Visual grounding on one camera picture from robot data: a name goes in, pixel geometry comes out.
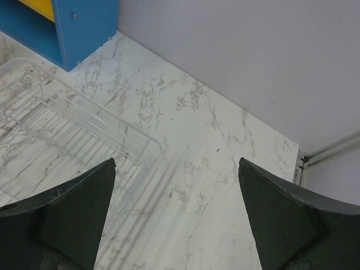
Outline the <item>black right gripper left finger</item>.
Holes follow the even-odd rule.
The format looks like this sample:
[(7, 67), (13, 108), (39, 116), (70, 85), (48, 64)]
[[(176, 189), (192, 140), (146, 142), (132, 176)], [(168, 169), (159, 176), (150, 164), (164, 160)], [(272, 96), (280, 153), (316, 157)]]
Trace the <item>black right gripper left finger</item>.
[(1, 207), (1, 269), (93, 269), (114, 183), (105, 160), (37, 195)]

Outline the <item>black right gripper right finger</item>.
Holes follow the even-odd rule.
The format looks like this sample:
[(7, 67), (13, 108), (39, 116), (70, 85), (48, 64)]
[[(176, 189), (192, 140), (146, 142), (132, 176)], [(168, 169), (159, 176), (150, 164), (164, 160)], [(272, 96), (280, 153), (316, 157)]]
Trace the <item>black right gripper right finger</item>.
[(359, 269), (359, 206), (241, 158), (238, 179), (263, 269)]

